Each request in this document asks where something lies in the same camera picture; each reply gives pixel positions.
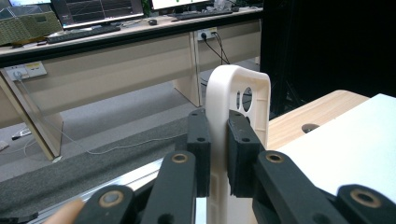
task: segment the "electrical socket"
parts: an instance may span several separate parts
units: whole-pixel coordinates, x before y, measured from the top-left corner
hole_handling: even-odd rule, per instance
[[[19,64],[10,67],[5,67],[6,72],[11,80],[16,81],[15,75],[21,75],[22,79],[28,77],[38,77],[47,74],[42,62]]]
[[[42,62],[26,63],[24,66],[27,73],[29,74],[29,77],[38,77],[47,74]]]
[[[206,34],[206,39],[211,39],[211,38],[215,38],[215,35],[213,33],[217,32],[218,28],[216,27],[212,27],[212,28],[207,28],[207,29],[203,29],[203,30],[198,30],[197,34],[197,40],[204,40],[202,38],[202,34]]]
[[[9,76],[9,78],[11,78],[11,80],[13,80],[13,81],[17,80],[15,78],[15,75],[17,75],[17,74],[20,74],[22,78],[29,77],[29,75],[26,71],[26,68],[24,67],[23,64],[5,67],[5,69],[6,69],[6,72]]]

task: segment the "monitor screen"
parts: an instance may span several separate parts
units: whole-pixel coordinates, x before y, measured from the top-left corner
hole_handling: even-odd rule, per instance
[[[187,5],[210,2],[210,0],[150,0],[151,9],[159,10],[172,7],[183,7]]]
[[[64,29],[143,16],[141,0],[52,0],[51,2]]]
[[[12,7],[48,4],[50,0],[9,0]]]

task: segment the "cable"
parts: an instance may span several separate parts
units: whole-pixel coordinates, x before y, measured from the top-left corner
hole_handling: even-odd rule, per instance
[[[33,143],[29,144],[33,139],[34,139],[34,138],[32,138],[32,139],[30,139],[29,141],[27,141],[24,147],[21,147],[20,149],[17,149],[17,150],[14,150],[14,151],[0,153],[0,156],[8,155],[8,154],[13,154],[13,153],[17,153],[17,152],[19,152],[19,151],[25,150],[27,147],[30,147],[31,145],[33,145],[34,143],[36,143],[36,142],[33,142]]]
[[[136,144],[133,144],[133,145],[130,145],[130,146],[125,146],[125,147],[113,147],[113,148],[111,148],[111,149],[109,149],[109,150],[106,150],[106,151],[104,151],[104,152],[91,152],[91,151],[89,151],[89,150],[87,150],[87,152],[90,153],[90,154],[92,154],[92,155],[102,155],[102,154],[105,154],[105,153],[110,152],[110,151],[115,150],[115,149],[121,149],[121,148],[127,148],[127,147],[138,147],[138,146],[144,145],[144,144],[146,144],[146,143],[150,143],[150,142],[157,142],[157,141],[163,141],[163,140],[169,140],[169,139],[177,138],[177,137],[180,137],[180,136],[182,136],[182,135],[184,135],[184,134],[185,134],[185,133],[178,134],[178,135],[171,136],[171,137],[150,139],[150,140],[145,141],[145,142],[136,143]]]
[[[222,58],[222,54],[224,53],[225,59],[227,60],[228,64],[230,64],[230,60],[228,60],[227,54],[225,54],[224,48],[222,47],[222,42],[221,42],[221,38],[218,32],[213,32],[213,35],[215,35],[216,39],[219,42],[220,48],[221,48],[221,58]]]
[[[207,44],[207,46],[208,46],[210,49],[212,49],[212,47],[210,47],[210,45],[207,43],[206,39],[204,39],[204,41],[205,41],[205,43]],[[214,49],[212,49],[212,50],[213,50],[213,52],[215,52],[215,53],[219,56],[219,58],[221,58],[221,64],[222,64],[222,62],[225,62],[225,63],[227,63],[227,64],[230,64],[229,62],[225,61]]]
[[[24,156],[27,158],[27,159],[29,159],[29,160],[31,160],[31,161],[43,161],[43,160],[36,160],[36,159],[33,159],[33,158],[31,158],[31,157],[29,157],[28,155],[27,155],[27,153],[26,153],[26,148],[28,148],[28,144],[32,141],[32,140],[35,140],[34,138],[32,138],[32,139],[30,139],[28,142],[26,142],[26,144],[25,144],[25,146],[24,146],[24,148],[23,148],[23,154],[24,154]]]
[[[44,115],[44,113],[42,112],[41,108],[38,106],[38,104],[36,103],[35,99],[33,98],[32,93],[30,93],[29,90],[27,89],[27,87],[24,85],[23,81],[21,80],[21,77],[17,78],[17,80],[21,83],[21,85],[23,86],[23,88],[26,90],[26,92],[27,92],[27,94],[29,95],[29,97],[31,98],[33,104],[37,107],[38,112],[39,112],[40,114]],[[112,150],[119,149],[119,148],[137,147],[137,146],[141,146],[141,145],[144,145],[144,144],[146,144],[146,143],[153,142],[153,141],[169,140],[169,139],[173,139],[173,138],[176,138],[176,137],[179,137],[179,136],[185,134],[185,133],[183,133],[183,134],[179,134],[179,135],[175,135],[175,136],[171,136],[171,137],[158,138],[158,139],[151,139],[151,140],[148,140],[148,141],[145,141],[145,142],[141,142],[141,143],[137,143],[137,144],[134,144],[134,145],[125,146],[125,147],[113,147],[113,148],[111,148],[111,149],[109,149],[109,150],[107,150],[107,151],[105,151],[105,152],[91,152],[91,151],[85,149],[84,146],[82,146],[80,143],[78,143],[78,142],[76,142],[75,140],[73,140],[69,135],[67,135],[66,133],[64,133],[62,130],[59,130],[52,122],[50,122],[49,120],[47,120],[44,116],[43,116],[43,119],[44,119],[44,121],[46,121],[50,126],[52,126],[56,131],[58,131],[58,132],[60,132],[61,134],[63,134],[67,139],[69,139],[70,141],[72,141],[73,143],[75,143],[76,145],[78,145],[82,150],[84,150],[85,152],[87,152],[87,153],[89,153],[89,154],[92,154],[92,155],[102,155],[102,154],[105,154],[105,153],[110,152],[110,151],[112,151]],[[26,144],[25,147],[23,148],[24,154],[25,154],[26,157],[27,157],[27,155],[26,155],[27,144]]]

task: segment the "gray floor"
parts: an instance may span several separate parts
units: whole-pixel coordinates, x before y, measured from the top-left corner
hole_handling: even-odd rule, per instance
[[[238,64],[259,70],[254,60]],[[201,74],[203,83],[209,79],[211,72]],[[202,89],[205,98],[205,86]],[[86,150],[185,118],[195,109],[193,104],[173,88],[172,82],[166,82],[64,111],[61,113],[64,133],[75,142],[63,137],[61,160],[65,161]],[[0,152],[0,182],[52,164],[46,160],[32,135],[11,140],[11,136],[23,127],[24,124],[18,124],[0,129],[0,140],[9,144],[8,148]]]

